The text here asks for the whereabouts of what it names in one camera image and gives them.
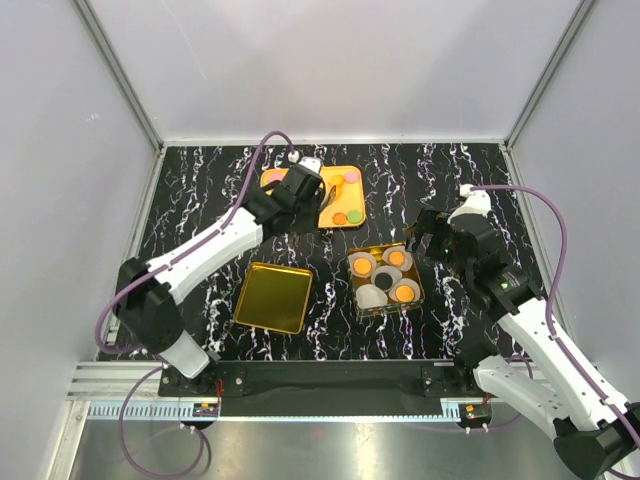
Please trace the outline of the black sandwich cookie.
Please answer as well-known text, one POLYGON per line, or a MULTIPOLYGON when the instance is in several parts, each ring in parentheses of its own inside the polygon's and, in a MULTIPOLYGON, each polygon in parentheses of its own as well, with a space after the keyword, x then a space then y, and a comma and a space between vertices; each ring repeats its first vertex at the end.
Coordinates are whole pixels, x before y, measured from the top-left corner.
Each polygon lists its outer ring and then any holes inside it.
POLYGON ((389 273, 382 272, 382 273, 379 273, 379 274, 376 275, 376 278, 374 280, 374 284, 379 289, 381 289, 383 291, 388 291, 393 286, 394 279, 389 273))

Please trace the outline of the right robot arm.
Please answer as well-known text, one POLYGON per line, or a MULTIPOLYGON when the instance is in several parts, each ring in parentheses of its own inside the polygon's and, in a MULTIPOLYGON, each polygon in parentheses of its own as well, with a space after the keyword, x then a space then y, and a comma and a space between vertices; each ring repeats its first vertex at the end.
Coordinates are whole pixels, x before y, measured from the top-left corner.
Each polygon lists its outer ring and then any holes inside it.
POLYGON ((595 479, 638 449, 639 405, 608 382, 547 312, 539 286, 506 252, 486 215, 423 209, 405 247, 449 267, 467 296, 508 333, 547 381, 515 371, 490 348, 456 360, 454 384, 466 396, 489 393, 534 423, 565 466, 595 479))

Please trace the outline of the yellow dotted round cookie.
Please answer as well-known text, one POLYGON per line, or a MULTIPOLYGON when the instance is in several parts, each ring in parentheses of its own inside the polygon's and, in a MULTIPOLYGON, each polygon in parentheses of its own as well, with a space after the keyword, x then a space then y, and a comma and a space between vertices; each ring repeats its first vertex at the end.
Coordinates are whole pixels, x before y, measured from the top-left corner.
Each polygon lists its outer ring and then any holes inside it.
POLYGON ((395 289, 395 295, 398 302, 409 303, 415 300, 416 294, 414 289, 407 284, 398 286, 395 289))

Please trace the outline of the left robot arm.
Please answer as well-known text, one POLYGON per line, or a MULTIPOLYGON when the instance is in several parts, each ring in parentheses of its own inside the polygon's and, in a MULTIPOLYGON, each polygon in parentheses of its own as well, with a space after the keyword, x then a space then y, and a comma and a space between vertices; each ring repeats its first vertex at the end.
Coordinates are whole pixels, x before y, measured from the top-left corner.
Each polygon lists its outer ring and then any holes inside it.
POLYGON ((119 272, 112 311, 148 352, 181 373, 196 396, 215 386, 210 356, 186 331, 179 306, 206 278, 245 251, 318 223, 322 163, 304 157, 270 191, 249 193, 240 207, 180 247, 147 262, 130 259, 119 272))

